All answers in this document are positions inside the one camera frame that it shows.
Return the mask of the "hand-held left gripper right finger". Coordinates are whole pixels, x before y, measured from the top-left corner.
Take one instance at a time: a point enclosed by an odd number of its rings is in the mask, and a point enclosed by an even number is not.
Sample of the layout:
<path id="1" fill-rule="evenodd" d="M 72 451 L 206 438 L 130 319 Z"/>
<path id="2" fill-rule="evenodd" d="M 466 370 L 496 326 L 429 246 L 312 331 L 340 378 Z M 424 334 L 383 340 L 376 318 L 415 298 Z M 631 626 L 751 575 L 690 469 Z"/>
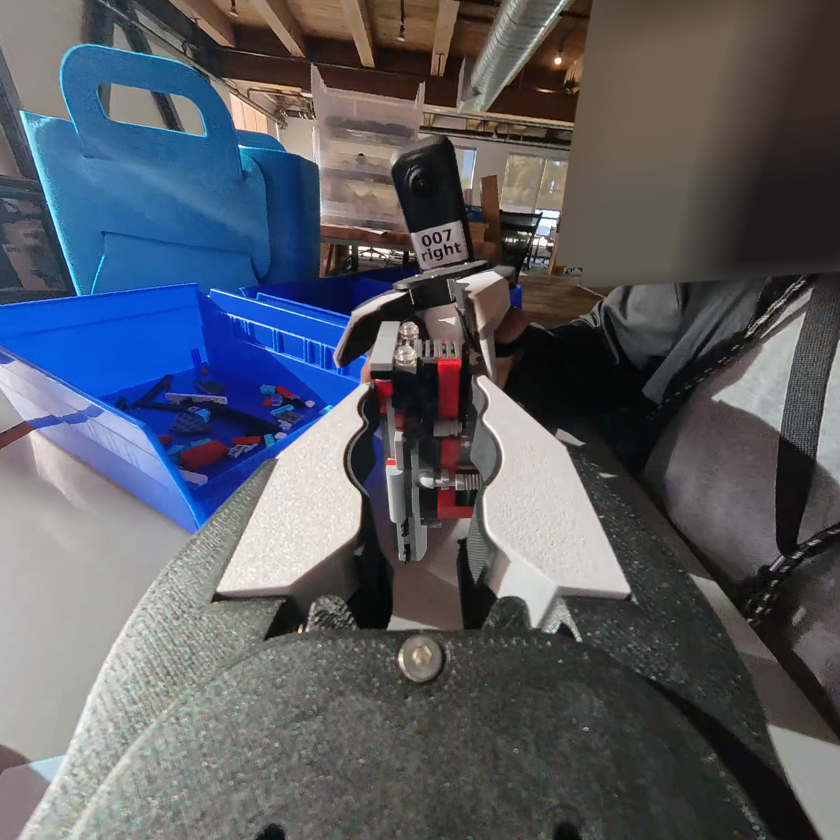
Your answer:
<path id="1" fill-rule="evenodd" d="M 538 629 L 571 597 L 630 599 L 567 447 L 487 376 L 472 387 L 470 457 L 481 480 L 469 525 L 474 581 L 498 599 L 519 599 Z"/>

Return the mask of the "toy brick truck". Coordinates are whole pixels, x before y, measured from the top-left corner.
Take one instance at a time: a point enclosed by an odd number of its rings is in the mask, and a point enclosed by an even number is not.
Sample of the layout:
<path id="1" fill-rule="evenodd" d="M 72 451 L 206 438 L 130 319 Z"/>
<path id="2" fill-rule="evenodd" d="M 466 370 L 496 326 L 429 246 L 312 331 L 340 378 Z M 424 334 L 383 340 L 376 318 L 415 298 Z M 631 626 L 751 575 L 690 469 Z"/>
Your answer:
<path id="1" fill-rule="evenodd" d="M 415 321 L 383 322 L 369 354 L 380 409 L 385 490 L 396 553 L 405 564 L 427 553 L 428 532 L 470 519 L 484 480 L 470 465 L 475 433 L 466 407 L 462 349 L 458 420 L 438 417 L 435 344 Z"/>

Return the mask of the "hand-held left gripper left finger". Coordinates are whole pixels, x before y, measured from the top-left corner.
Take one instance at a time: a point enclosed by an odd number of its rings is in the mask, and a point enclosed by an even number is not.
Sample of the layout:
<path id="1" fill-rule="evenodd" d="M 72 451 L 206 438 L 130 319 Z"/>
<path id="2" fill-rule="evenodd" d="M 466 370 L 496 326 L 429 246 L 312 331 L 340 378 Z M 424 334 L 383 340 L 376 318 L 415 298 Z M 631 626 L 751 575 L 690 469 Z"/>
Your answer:
<path id="1" fill-rule="evenodd" d="M 324 595 L 380 594 L 380 542 L 365 486 L 379 417 L 373 384 L 361 384 L 280 451 L 217 595 L 285 596 L 305 612 Z"/>

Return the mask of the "black office chair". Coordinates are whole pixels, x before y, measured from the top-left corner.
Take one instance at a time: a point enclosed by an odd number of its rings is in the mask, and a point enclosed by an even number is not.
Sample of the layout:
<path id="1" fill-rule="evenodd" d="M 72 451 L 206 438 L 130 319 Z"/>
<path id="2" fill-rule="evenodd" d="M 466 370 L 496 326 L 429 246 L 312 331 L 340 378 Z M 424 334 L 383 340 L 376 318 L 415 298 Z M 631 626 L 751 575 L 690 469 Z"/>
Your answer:
<path id="1" fill-rule="evenodd" d="M 518 278 L 542 222 L 541 213 L 500 211 L 500 264 Z"/>

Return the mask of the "pile of loose toy bricks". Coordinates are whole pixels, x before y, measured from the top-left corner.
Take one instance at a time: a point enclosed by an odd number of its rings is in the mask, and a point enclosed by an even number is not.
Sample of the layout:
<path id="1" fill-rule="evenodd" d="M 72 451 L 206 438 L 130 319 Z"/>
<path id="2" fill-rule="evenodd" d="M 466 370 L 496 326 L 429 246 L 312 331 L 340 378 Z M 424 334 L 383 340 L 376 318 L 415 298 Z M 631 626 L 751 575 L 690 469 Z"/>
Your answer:
<path id="1" fill-rule="evenodd" d="M 187 366 L 132 385 L 108 399 L 145 423 L 191 488 L 264 455 L 332 409 L 294 377 L 253 383 L 210 365 L 190 349 Z"/>

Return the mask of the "silver ventilation duct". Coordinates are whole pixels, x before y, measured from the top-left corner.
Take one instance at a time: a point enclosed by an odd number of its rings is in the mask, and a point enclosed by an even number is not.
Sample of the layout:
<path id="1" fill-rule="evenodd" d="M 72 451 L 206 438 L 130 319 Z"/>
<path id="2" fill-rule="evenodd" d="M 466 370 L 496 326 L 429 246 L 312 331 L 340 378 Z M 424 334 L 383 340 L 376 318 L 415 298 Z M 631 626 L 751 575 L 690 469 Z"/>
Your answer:
<path id="1" fill-rule="evenodd" d="M 487 112 L 570 5 L 570 1 L 503 2 L 478 57 L 462 61 L 457 112 Z"/>

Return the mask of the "clear plastic storage box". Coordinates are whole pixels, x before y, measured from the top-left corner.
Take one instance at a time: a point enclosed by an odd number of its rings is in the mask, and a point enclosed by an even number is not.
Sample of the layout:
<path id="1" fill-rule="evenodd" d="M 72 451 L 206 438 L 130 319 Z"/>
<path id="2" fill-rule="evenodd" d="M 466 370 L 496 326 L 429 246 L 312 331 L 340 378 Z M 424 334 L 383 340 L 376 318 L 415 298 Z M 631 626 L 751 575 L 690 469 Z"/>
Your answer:
<path id="1" fill-rule="evenodd" d="M 322 224 L 406 230 L 392 156 L 419 139 L 425 84 L 412 92 L 407 100 L 329 87 L 311 66 Z"/>

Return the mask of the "blue bin with white card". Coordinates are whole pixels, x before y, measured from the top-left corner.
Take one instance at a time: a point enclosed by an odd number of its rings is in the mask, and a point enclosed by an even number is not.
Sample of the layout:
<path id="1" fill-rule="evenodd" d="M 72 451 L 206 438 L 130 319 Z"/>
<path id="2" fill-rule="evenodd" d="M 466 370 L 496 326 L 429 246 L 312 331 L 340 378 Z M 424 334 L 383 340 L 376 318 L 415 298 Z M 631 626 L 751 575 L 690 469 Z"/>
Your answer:
<path id="1" fill-rule="evenodd" d="M 188 532 L 195 532 L 268 458 L 359 384 L 364 357 L 339 369 L 333 353 L 346 319 L 316 309 L 271 306 L 196 285 L 114 292 L 2 306 L 2 391 L 21 417 L 59 448 Z M 169 392 L 201 379 L 224 388 L 226 408 L 209 430 L 175 438 L 175 412 L 140 405 L 169 376 Z M 280 385 L 313 406 L 275 446 L 222 458 L 183 479 L 170 450 L 208 438 L 273 434 L 263 385 Z"/>

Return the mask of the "person's right hand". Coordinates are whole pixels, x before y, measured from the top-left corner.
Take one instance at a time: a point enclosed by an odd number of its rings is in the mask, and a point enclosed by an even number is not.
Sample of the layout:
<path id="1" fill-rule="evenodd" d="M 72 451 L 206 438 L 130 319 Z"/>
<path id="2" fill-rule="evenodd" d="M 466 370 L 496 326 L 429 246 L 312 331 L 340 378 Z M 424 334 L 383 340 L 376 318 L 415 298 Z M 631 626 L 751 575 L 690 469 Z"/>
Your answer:
<path id="1" fill-rule="evenodd" d="M 510 307 L 494 333 L 496 384 L 504 389 L 513 365 L 521 351 L 521 338 L 529 326 L 528 316 L 519 308 Z"/>

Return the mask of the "blue plastic bin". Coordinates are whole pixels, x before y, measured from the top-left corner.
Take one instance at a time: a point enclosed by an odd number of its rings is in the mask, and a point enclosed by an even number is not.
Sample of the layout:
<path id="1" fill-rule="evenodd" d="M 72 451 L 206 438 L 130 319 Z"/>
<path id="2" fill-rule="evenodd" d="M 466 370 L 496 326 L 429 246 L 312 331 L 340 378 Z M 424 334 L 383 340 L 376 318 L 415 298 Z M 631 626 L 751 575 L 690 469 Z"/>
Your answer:
<path id="1" fill-rule="evenodd" d="M 514 307 L 511 303 L 513 269 L 507 266 L 498 266 L 498 269 L 508 278 L 510 304 Z M 272 306 L 286 309 L 299 308 L 307 317 L 314 318 L 325 313 L 344 330 L 351 312 L 361 303 L 392 289 L 408 291 L 408 281 L 419 275 L 409 276 L 403 269 L 383 269 L 372 271 L 367 275 L 334 276 L 318 280 L 284 282 L 279 285 L 253 287 L 247 289 L 246 292 L 248 297 L 259 302 L 269 303 Z M 469 347 L 465 325 L 461 318 L 457 316 L 455 306 L 449 305 L 420 311 L 415 309 L 411 300 L 411 316 L 407 321 L 417 322 L 425 339 L 453 339 L 461 343 L 467 378 L 475 375 L 485 375 L 477 353 Z M 521 336 L 520 354 L 526 346 L 528 329 Z M 371 350 L 372 348 L 365 354 L 369 371 Z"/>

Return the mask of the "blue felt bag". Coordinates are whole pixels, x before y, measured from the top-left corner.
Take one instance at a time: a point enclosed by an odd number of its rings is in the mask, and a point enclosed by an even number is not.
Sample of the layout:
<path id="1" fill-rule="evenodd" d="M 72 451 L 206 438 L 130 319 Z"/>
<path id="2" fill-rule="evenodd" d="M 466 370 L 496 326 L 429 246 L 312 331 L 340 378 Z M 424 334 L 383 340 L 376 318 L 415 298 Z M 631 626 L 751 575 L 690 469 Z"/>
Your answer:
<path id="1" fill-rule="evenodd" d="M 112 119 L 99 98 L 106 85 L 188 100 L 203 131 Z M 237 131 L 193 68 L 79 45 L 62 60 L 59 86 L 68 120 L 20 117 L 79 296 L 319 278 L 318 167 L 267 134 Z"/>

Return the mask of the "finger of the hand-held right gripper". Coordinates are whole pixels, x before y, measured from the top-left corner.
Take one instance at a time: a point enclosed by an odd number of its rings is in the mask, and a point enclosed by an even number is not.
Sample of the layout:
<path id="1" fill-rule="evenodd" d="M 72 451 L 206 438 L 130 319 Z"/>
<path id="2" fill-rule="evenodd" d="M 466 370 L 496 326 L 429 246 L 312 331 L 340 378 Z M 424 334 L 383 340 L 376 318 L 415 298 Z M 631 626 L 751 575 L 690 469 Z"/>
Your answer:
<path id="1" fill-rule="evenodd" d="M 498 380 L 495 336 L 510 309 L 508 280 L 494 269 L 458 279 L 458 311 L 485 375 Z"/>
<path id="2" fill-rule="evenodd" d="M 374 344 L 383 322 L 401 323 L 411 316 L 411 295 L 392 289 L 360 304 L 350 314 L 333 361 L 340 369 L 366 354 Z"/>

